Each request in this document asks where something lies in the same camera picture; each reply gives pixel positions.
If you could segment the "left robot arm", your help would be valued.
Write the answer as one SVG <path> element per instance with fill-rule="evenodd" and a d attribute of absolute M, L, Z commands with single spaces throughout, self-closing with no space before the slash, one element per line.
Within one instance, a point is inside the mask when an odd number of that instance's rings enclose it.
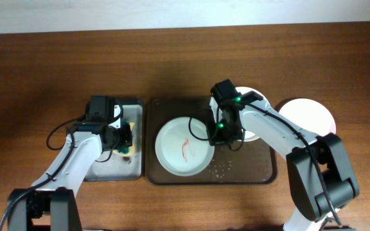
<path fill-rule="evenodd" d="M 91 96 L 85 113 L 70 120 L 64 144 L 44 174 L 27 189 L 15 189 L 0 220 L 0 230 L 81 230 L 76 194 L 91 166 L 107 152 L 132 146 L 125 122 L 129 99 Z"/>

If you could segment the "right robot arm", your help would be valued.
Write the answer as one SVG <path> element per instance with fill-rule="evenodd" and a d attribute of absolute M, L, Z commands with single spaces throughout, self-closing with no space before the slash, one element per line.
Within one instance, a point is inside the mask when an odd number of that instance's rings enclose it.
<path fill-rule="evenodd" d="M 242 94 L 231 80 L 210 90 L 216 110 L 207 123 L 212 146 L 230 146 L 252 132 L 285 160 L 294 213 L 283 230 L 323 230 L 343 224 L 338 216 L 360 194 L 355 172 L 341 138 L 310 132 L 279 114 L 260 94 Z"/>

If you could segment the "white plate with pink rim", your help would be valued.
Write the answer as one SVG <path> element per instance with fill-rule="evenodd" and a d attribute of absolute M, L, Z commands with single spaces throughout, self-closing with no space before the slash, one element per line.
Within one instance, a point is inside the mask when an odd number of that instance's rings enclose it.
<path fill-rule="evenodd" d="M 312 99 L 299 98 L 287 101 L 279 109 L 279 113 L 301 128 L 320 136 L 337 132 L 331 112 Z"/>

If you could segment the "pale green plate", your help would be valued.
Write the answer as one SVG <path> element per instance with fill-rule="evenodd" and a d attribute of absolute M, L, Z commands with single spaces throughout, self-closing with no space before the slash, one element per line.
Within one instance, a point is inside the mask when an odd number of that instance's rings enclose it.
<path fill-rule="evenodd" d="M 155 140 L 155 154 L 165 170 L 176 176 L 199 174 L 211 162 L 215 148 L 203 122 L 189 117 L 168 121 Z"/>

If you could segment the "green and yellow sponge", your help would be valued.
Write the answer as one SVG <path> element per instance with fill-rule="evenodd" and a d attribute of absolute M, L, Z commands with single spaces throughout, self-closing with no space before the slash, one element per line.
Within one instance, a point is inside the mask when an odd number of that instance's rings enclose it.
<path fill-rule="evenodd" d="M 135 152 L 135 146 L 133 144 L 132 128 L 135 123 L 128 121 L 122 121 L 120 128 L 116 130 L 119 135 L 118 144 L 115 145 L 112 154 L 120 157 L 130 157 Z"/>

